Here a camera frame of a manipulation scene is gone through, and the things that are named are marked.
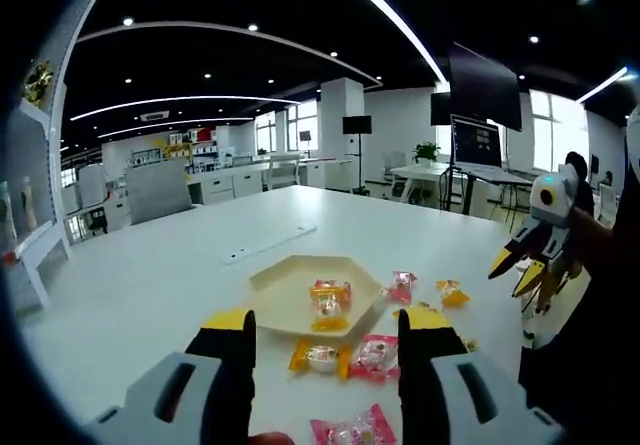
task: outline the candy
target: candy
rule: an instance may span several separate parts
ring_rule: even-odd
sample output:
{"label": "candy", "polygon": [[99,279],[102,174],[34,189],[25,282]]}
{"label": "candy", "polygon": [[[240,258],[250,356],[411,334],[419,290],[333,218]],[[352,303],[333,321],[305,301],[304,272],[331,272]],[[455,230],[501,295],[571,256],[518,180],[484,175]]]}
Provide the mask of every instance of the candy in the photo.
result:
{"label": "candy", "polygon": [[400,302],[411,303],[411,289],[417,280],[411,272],[393,272],[391,285],[387,288],[389,297]]}
{"label": "candy", "polygon": [[350,358],[351,347],[349,346],[340,348],[328,345],[312,346],[308,340],[302,339],[293,352],[289,362],[289,370],[337,373],[340,378],[345,379],[349,373]]}
{"label": "candy", "polygon": [[380,405],[373,405],[355,420],[340,423],[311,420],[316,445],[387,445],[396,437],[382,413]]}
{"label": "candy", "polygon": [[316,288],[337,288],[341,289],[340,305],[342,308],[348,309],[351,306],[351,284],[340,280],[316,280]]}
{"label": "candy", "polygon": [[459,308],[471,300],[465,293],[460,291],[460,282],[457,280],[440,280],[436,282],[436,288],[442,295],[443,308]]}
{"label": "candy", "polygon": [[397,378],[399,375],[398,337],[365,335],[351,361],[349,376],[383,382],[388,376]]}
{"label": "candy", "polygon": [[343,288],[313,287],[309,292],[316,312],[316,318],[311,324],[312,330],[316,332],[342,330],[349,325],[341,305],[346,294]]}

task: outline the white tray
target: white tray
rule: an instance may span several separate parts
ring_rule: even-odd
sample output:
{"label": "white tray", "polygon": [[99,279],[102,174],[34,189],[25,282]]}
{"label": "white tray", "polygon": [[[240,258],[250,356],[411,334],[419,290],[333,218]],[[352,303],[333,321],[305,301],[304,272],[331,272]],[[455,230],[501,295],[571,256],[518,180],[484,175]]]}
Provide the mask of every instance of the white tray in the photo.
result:
{"label": "white tray", "polygon": [[[316,314],[309,288],[316,280],[344,280],[351,284],[347,328],[333,332],[311,329]],[[259,327],[279,332],[344,337],[373,306],[382,285],[356,262],[346,257],[292,255],[250,278],[255,291],[248,307]]]}

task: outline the speaker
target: speaker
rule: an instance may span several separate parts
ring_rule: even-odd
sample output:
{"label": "speaker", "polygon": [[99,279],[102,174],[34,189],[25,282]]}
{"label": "speaker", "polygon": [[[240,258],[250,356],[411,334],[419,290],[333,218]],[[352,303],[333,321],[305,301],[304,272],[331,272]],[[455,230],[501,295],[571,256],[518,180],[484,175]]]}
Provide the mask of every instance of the speaker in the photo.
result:
{"label": "speaker", "polygon": [[595,155],[591,155],[591,166],[589,167],[591,175],[597,175],[600,173],[600,159]]}

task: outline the tv screen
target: tv screen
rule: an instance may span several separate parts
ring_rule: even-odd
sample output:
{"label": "tv screen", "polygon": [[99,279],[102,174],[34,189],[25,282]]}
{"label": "tv screen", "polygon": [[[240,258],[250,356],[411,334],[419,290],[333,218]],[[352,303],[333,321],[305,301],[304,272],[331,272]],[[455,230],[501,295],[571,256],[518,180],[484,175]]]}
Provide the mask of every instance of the tv screen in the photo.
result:
{"label": "tv screen", "polygon": [[352,135],[358,133],[371,133],[371,115],[342,118],[342,133]]}
{"label": "tv screen", "polygon": [[518,77],[504,65],[454,43],[449,51],[451,113],[485,121],[492,119],[522,130]]}

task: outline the ceiling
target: ceiling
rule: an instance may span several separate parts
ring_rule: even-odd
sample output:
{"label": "ceiling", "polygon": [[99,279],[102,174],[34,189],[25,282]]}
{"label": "ceiling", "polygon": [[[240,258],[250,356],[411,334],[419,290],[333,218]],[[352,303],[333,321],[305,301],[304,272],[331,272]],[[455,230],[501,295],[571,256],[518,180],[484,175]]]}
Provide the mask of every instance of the ceiling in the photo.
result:
{"label": "ceiling", "polygon": [[[586,5],[577,0],[386,1],[445,75],[447,49],[455,40],[524,74],[525,89],[575,99],[639,58],[631,0]],[[435,81],[409,40],[368,0],[98,0],[81,36],[119,27],[125,17],[133,17],[136,24],[188,20],[242,29],[255,23],[260,32],[322,53],[338,52],[338,60],[370,77],[381,76],[383,86],[376,90],[432,86]],[[538,44],[529,42],[531,35],[539,37]],[[74,48],[65,78],[66,153],[108,140],[98,138],[101,134],[140,126],[134,117],[143,113],[169,110],[167,121],[238,118],[283,105],[255,100],[165,102],[70,120],[98,108],[188,95],[321,98],[318,85],[342,76],[376,86],[375,80],[331,60],[256,36],[189,27],[127,28]],[[624,86],[615,85],[586,105],[623,125],[634,101]]]}

